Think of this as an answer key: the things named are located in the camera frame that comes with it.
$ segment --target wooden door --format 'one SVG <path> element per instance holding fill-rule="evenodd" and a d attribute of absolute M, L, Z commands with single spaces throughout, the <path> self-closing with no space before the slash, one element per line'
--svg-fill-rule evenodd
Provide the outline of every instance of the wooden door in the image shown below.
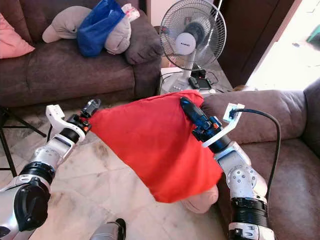
<path fill-rule="evenodd" d="M 222 2 L 227 34 L 218 62 L 233 87 L 246 84 L 294 1 Z"/>

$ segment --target blue plastic bag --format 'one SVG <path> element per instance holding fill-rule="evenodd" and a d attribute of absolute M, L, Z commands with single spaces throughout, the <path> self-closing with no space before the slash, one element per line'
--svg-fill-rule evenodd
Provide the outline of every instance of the blue plastic bag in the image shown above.
<path fill-rule="evenodd" d="M 115 0 L 101 0 L 78 29 L 76 38 L 82 55 L 99 55 L 108 35 L 124 17 L 125 13 Z"/>

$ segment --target white bracket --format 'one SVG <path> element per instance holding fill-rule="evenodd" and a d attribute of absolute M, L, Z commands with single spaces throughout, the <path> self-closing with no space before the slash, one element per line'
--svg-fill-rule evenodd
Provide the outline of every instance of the white bracket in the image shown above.
<path fill-rule="evenodd" d="M 79 142 L 85 140 L 85 133 L 76 125 L 64 121 L 65 114 L 59 105 L 48 105 L 45 109 L 45 115 L 49 119 L 52 127 L 61 132 L 64 128 L 72 129 L 79 135 Z"/>
<path fill-rule="evenodd" d="M 226 110 L 225 110 L 225 113 L 223 116 L 223 121 L 226 123 L 229 123 L 229 124 L 224 129 L 222 129 L 220 132 L 218 132 L 216 135 L 214 135 L 212 138 L 205 141 L 202 144 L 202 146 L 204 148 L 209 147 L 211 144 L 218 141 L 224 135 L 226 135 L 231 130 L 233 130 L 237 126 L 242 112 L 236 112 L 234 114 L 233 118 L 231 118 L 231 117 L 229 117 L 230 111 L 233 109 L 244 109 L 244 108 L 245 108 L 245 105 L 229 103 L 228 106 L 226 107 Z"/>

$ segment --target brown sofa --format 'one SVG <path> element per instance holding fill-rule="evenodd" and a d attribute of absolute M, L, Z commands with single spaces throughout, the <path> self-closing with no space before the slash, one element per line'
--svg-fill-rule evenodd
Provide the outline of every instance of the brown sofa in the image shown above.
<path fill-rule="evenodd" d="M 0 106 L 18 107 L 105 94 L 107 100 L 138 99 L 156 93 L 162 49 L 155 29 L 140 10 L 131 23 L 130 46 L 124 54 L 105 50 L 83 57 L 76 40 L 42 41 L 57 13 L 70 6 L 93 8 L 99 0 L 1 0 L 0 12 L 35 50 L 0 59 Z M 117 0 L 120 5 L 137 0 Z"/>
<path fill-rule="evenodd" d="M 282 142 L 268 203 L 269 222 L 277 240 L 320 239 L 320 79 L 304 92 L 215 94 L 204 100 L 202 109 L 222 119 L 229 102 L 270 113 L 280 122 Z M 253 168 L 268 181 L 276 148 L 273 122 L 243 113 L 229 137 L 241 144 Z M 218 206 L 227 233 L 231 206 L 225 177 L 218 188 Z"/>

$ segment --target black tripod leg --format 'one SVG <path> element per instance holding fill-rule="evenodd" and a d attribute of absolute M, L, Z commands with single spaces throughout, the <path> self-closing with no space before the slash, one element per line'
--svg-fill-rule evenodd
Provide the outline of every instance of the black tripod leg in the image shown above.
<path fill-rule="evenodd" d="M 0 139 L 1 139 L 1 143 L 3 146 L 3 150 L 5 153 L 6 159 L 8 160 L 8 163 L 10 166 L 11 173 L 12 173 L 13 177 L 16 177 L 17 176 L 16 168 L 15 168 L 14 162 L 12 161 L 11 153 L 10 153 L 10 150 L 9 150 L 9 147 L 7 144 L 4 130 L 1 127 L 0 127 Z"/>
<path fill-rule="evenodd" d="M 35 131 L 37 134 L 40 134 L 41 136 L 43 136 L 44 138 L 47 136 L 46 134 L 44 134 L 42 131 L 36 129 L 34 126 L 32 126 L 31 124 L 27 123 L 26 121 L 24 121 L 22 118 L 18 117 L 17 115 L 15 115 L 14 113 L 12 113 L 11 111 L 9 111 L 8 109 L 3 109 L 3 111 L 8 114 L 9 116 L 13 117 L 14 119 L 16 119 L 17 121 L 19 121 L 20 123 L 22 123 L 23 125 L 25 125 L 26 127 L 28 127 L 29 129 L 32 129 L 33 131 Z"/>

